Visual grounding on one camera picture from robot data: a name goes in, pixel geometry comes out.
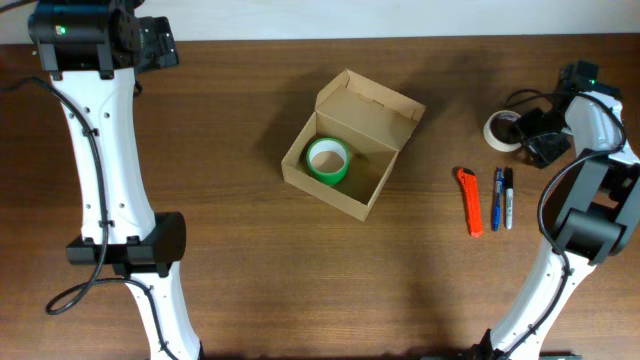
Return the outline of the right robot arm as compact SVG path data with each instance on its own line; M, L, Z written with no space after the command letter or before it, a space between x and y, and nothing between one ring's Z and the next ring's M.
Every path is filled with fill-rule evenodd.
M485 123L486 142L526 151L545 168L569 149L574 161L545 186L537 207L540 248L507 315L464 359L540 359L555 320L580 283L620 253L639 224L639 158L622 121L618 88L597 65L562 68L551 93L518 90Z

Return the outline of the black white marker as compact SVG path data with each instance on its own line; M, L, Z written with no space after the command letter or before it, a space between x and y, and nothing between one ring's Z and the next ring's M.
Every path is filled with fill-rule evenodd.
M513 202L514 202L514 183L513 169L507 167L504 171L504 189L505 189L505 227L510 230L513 227Z

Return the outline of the green tape roll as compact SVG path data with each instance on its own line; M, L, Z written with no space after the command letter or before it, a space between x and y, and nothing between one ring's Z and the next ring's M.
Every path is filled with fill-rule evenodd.
M346 176L351 156L341 140L324 137L309 145L305 159L313 178L325 185L335 186Z

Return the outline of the brown cardboard box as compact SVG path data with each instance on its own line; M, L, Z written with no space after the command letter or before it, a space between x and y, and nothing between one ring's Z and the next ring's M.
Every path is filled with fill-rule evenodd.
M318 93L313 113L282 159L284 181L363 221L425 111L425 105L344 70ZM324 137L341 140L351 156L335 186L313 178L305 159L309 145Z

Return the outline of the orange utility knife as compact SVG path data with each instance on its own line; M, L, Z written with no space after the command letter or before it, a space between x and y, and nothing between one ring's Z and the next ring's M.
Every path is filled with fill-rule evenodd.
M483 221L479 199L479 187L475 173L468 168L456 170L456 178L464 195L464 205L469 234L480 237L483 234Z

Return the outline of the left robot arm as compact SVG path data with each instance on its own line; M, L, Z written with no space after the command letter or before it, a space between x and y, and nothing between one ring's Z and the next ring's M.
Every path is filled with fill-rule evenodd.
M46 307L60 314L93 286L125 285L137 304L154 359L200 359L202 343L187 312L180 268L186 224L178 212L153 211L136 145L133 103L143 72L179 62L169 21L137 17L129 0L39 2L28 22L44 87L61 103L80 181L80 235L66 249L74 265L94 269L86 283Z

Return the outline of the blue pen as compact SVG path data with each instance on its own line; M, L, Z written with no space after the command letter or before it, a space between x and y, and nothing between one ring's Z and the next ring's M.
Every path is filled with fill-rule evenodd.
M495 182L494 182L494 196L493 196L493 205L492 205L492 216L491 216L491 229L493 231L498 231L501 222L501 197L503 190L503 169L497 168L495 171Z

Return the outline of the white tape roll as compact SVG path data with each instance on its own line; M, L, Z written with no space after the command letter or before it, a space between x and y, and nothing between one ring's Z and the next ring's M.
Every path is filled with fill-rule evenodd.
M493 149L504 153L511 153L520 149L520 142L509 138L511 125L520 117L520 114L511 110L494 112L483 128L483 135L487 144Z

